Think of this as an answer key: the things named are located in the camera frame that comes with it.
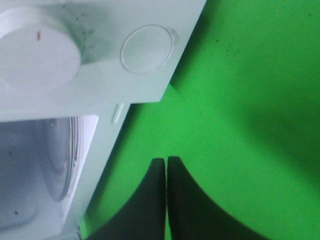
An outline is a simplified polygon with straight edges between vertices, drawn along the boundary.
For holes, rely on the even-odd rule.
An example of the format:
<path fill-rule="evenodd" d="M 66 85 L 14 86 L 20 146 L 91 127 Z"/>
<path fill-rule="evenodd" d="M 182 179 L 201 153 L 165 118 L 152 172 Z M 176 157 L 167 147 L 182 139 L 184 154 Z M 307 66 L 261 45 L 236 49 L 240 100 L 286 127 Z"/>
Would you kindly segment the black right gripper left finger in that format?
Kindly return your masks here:
<path fill-rule="evenodd" d="M 150 162 L 146 174 L 125 205 L 89 240 L 163 240 L 166 226 L 166 166 Z"/>

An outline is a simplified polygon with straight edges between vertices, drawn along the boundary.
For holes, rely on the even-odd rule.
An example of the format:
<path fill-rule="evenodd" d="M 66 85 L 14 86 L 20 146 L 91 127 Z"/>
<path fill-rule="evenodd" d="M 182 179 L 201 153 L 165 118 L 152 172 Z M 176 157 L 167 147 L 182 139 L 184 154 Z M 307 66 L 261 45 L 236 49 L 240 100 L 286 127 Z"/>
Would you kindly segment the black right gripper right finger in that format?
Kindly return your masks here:
<path fill-rule="evenodd" d="M 178 156 L 167 161 L 167 211 L 173 240 L 266 239 L 216 204 Z"/>

